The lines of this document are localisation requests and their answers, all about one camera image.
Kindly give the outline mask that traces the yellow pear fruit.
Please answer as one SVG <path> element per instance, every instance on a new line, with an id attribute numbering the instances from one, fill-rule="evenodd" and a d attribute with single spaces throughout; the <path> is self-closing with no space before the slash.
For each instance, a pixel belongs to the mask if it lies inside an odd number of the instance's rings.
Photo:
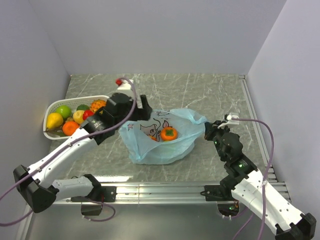
<path id="1" fill-rule="evenodd" d="M 57 112 L 50 113 L 47 116 L 46 128 L 48 130 L 59 128 L 63 124 L 63 122 L 64 122 L 64 119 L 61 114 Z"/>

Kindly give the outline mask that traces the yellow lemon fruit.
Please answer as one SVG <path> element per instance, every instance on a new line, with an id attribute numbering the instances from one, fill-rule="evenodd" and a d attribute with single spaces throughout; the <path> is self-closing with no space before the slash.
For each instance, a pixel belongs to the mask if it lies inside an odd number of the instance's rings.
<path id="1" fill-rule="evenodd" d="M 81 125 L 81 124 L 84 122 L 84 119 L 83 119 L 84 113 L 85 113 L 84 110 L 77 110 L 77 111 L 75 111 L 75 112 L 73 113 L 73 116 L 72 116 L 73 120 L 74 120 L 77 124 Z"/>

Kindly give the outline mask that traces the orange round fruit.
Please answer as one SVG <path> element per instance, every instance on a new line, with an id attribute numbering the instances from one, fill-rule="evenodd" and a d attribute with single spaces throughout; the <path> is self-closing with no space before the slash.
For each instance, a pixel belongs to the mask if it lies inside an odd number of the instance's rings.
<path id="1" fill-rule="evenodd" d="M 63 126 L 62 126 L 62 132 L 66 136 L 71 136 L 74 134 L 74 132 L 79 128 L 79 124 L 76 123 L 75 121 L 67 121 Z"/>

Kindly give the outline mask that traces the green apple fruit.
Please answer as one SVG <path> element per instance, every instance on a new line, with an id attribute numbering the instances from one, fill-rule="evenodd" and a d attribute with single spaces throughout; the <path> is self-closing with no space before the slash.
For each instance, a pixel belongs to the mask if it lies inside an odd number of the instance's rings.
<path id="1" fill-rule="evenodd" d="M 72 110 L 67 105 L 60 105 L 55 112 L 60 114 L 64 120 L 72 115 Z"/>

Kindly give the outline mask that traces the orange pineapple fruit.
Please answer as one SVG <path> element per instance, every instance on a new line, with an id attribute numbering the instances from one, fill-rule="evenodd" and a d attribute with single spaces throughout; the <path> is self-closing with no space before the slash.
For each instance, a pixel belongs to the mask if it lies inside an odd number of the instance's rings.
<path id="1" fill-rule="evenodd" d="M 91 104 L 90 104 L 90 110 L 95 113 L 97 110 L 99 110 L 102 107 L 105 107 L 107 104 L 106 100 L 102 100 L 102 99 L 97 99 L 94 100 Z"/>

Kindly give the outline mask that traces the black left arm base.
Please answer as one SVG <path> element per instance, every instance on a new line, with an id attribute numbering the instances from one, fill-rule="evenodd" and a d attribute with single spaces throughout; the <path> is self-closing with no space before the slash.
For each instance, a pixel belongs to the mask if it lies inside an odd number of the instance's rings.
<path id="1" fill-rule="evenodd" d="M 116 200 L 117 187 L 116 186 L 96 186 L 87 196 L 71 197 L 71 202 L 103 202 L 111 203 Z"/>

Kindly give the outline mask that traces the orange persimmon fruit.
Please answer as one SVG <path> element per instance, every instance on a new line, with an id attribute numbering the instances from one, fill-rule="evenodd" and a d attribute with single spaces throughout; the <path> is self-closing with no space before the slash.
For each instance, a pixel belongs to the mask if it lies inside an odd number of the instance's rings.
<path id="1" fill-rule="evenodd" d="M 164 142 L 173 141 L 178 138 L 178 131 L 173 127 L 165 127 L 160 132 L 160 137 Z"/>

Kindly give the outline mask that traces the light blue printed plastic bag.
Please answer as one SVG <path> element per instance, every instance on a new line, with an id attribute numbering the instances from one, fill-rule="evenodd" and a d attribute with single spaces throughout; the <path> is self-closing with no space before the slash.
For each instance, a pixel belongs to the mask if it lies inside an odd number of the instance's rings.
<path id="1" fill-rule="evenodd" d="M 205 122 L 205 116 L 189 108 L 156 109 L 149 120 L 127 121 L 118 132 L 134 164 L 168 165 L 181 160 L 193 150 L 196 139 L 205 133 Z M 161 131 L 166 127 L 177 130 L 177 139 L 161 139 Z M 156 137 L 158 141 L 150 139 L 148 135 Z"/>

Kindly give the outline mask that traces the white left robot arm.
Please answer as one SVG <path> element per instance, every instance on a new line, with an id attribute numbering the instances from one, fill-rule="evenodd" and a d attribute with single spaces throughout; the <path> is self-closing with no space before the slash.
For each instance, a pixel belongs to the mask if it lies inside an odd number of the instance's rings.
<path id="1" fill-rule="evenodd" d="M 19 165 L 13 176 L 16 188 L 34 213 L 48 209 L 55 201 L 66 198 L 102 199 L 101 183 L 92 175 L 59 180 L 58 175 L 78 157 L 113 136 L 127 121 L 147 121 L 152 108 L 147 97 L 140 95 L 142 107 L 132 96 L 114 93 L 106 106 L 89 116 L 63 144 L 42 160 L 25 167 Z"/>

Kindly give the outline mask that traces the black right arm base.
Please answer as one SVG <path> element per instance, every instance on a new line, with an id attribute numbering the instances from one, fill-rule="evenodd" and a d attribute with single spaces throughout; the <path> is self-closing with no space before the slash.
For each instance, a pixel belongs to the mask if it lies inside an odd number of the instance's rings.
<path id="1" fill-rule="evenodd" d="M 219 185 L 205 185 L 200 195 L 204 196 L 207 202 L 234 201 L 235 198 L 232 197 L 231 190 L 235 190 L 238 183 L 235 178 L 228 175 L 219 182 Z"/>

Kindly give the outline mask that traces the dark green lime fruit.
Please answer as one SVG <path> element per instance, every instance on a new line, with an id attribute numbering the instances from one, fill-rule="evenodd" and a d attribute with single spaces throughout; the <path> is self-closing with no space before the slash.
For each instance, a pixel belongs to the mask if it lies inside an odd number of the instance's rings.
<path id="1" fill-rule="evenodd" d="M 90 107 L 86 104 L 81 104 L 76 108 L 77 111 L 86 111 L 86 110 L 90 110 Z"/>

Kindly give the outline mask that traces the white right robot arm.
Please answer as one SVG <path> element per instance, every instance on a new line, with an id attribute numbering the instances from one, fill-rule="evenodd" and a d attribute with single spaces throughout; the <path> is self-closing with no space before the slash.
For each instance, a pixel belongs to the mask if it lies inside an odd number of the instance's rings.
<path id="1" fill-rule="evenodd" d="M 317 220 L 287 201 L 243 153 L 238 134 L 230 131 L 240 119 L 232 117 L 206 122 L 204 138 L 212 141 L 227 176 L 213 190 L 205 186 L 201 195 L 210 201 L 237 200 L 261 219 L 261 229 L 268 227 L 277 240 L 311 240 Z"/>

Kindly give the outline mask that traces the white plastic fruit basket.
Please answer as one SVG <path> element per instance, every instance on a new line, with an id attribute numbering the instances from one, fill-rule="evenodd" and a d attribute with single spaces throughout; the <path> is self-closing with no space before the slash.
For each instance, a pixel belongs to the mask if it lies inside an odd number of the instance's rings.
<path id="1" fill-rule="evenodd" d="M 109 97 L 94 95 L 58 100 L 46 110 L 43 134 L 50 140 L 64 141 L 83 123 L 85 111 L 96 112 Z"/>

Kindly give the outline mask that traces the black box under rail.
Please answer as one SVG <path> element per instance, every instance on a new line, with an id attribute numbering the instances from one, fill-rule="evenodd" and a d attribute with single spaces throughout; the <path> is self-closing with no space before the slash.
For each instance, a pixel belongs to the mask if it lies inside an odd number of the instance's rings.
<path id="1" fill-rule="evenodd" d="M 100 204 L 82 204 L 80 211 L 83 216 L 99 216 L 103 206 Z"/>

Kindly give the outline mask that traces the aluminium front rail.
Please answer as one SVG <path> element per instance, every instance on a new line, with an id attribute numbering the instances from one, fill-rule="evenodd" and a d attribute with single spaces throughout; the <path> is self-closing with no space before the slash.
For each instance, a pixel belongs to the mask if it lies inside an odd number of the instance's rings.
<path id="1" fill-rule="evenodd" d="M 19 226 L 19 240 L 254 240 L 260 219 L 226 202 L 206 201 L 204 182 L 117 183 L 115 201 L 102 209 L 106 222 L 81 217 L 80 202 L 55 202 Z"/>

